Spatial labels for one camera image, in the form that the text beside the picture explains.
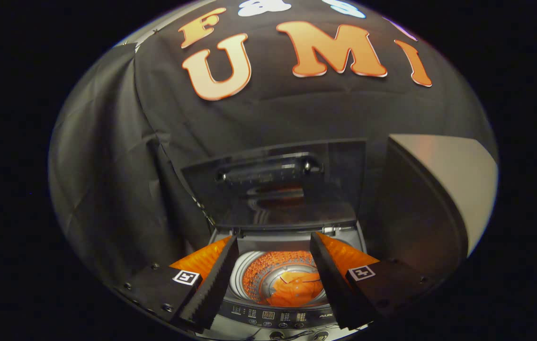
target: control panel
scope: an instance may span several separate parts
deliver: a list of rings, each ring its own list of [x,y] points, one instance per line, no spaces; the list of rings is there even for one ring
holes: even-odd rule
[[[270,306],[257,308],[223,301],[218,312],[227,319],[273,329],[308,329],[336,323],[331,308],[282,310]]]

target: digital display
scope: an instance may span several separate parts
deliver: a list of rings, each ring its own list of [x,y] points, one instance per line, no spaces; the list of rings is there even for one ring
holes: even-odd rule
[[[275,319],[275,312],[274,311],[263,311],[262,312],[262,318],[267,320],[274,320]]]

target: white letter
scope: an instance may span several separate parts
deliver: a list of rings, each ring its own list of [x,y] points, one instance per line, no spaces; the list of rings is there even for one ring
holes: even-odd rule
[[[366,15],[361,13],[357,9],[357,7],[353,5],[349,5],[346,2],[342,2],[338,0],[322,0],[322,1],[325,2],[326,4],[331,4],[331,9],[338,11],[342,14],[352,15],[353,17],[358,17],[362,19],[366,17]]]
[[[266,11],[278,12],[292,8],[292,5],[286,4],[282,0],[249,0],[241,5],[239,10],[240,17],[251,17],[259,15]]]

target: letter m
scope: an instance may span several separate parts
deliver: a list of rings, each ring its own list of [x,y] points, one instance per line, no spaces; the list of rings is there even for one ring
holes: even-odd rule
[[[305,21],[290,21],[277,25],[277,31],[287,33],[296,51],[298,64],[292,69],[297,77],[321,76],[327,65],[317,60],[317,55],[330,63],[338,73],[344,72],[349,53],[353,53],[351,70],[357,75],[384,77],[386,68],[370,42],[368,31],[351,25],[340,25],[333,39],[325,32]]]

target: orange letter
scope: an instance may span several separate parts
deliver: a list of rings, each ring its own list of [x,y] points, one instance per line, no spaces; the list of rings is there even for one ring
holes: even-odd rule
[[[414,80],[416,84],[431,87],[433,82],[431,82],[429,76],[426,74],[424,65],[422,65],[420,57],[418,57],[418,50],[400,40],[395,40],[394,43],[403,48],[403,52],[405,52],[407,60],[410,61],[410,65],[412,66],[412,80]]]
[[[195,41],[198,41],[214,32],[213,27],[206,29],[206,26],[216,25],[218,23],[217,14],[225,13],[226,10],[227,9],[224,7],[214,9],[210,13],[202,15],[201,17],[198,17],[197,19],[178,29],[178,32],[184,32],[184,42],[182,45],[180,45],[180,47],[185,48],[187,46],[191,46]]]
[[[340,25],[335,39],[305,21],[284,22],[277,25],[277,31],[287,33],[292,40],[298,58],[292,72],[297,77],[321,76],[327,72],[327,66],[317,60],[315,52],[321,54],[338,73],[344,72],[349,52],[352,52],[354,62],[350,68],[357,75],[387,75],[368,38],[370,33],[363,28]]]
[[[193,54],[182,63],[182,68],[188,70],[193,88],[199,97],[217,101],[238,93],[247,85],[251,77],[251,65],[243,46],[245,40],[247,34],[240,33],[226,38],[217,45],[219,50],[227,52],[233,68],[232,75],[225,81],[216,82],[212,77],[210,67],[207,65],[207,57],[210,55],[208,49]]]

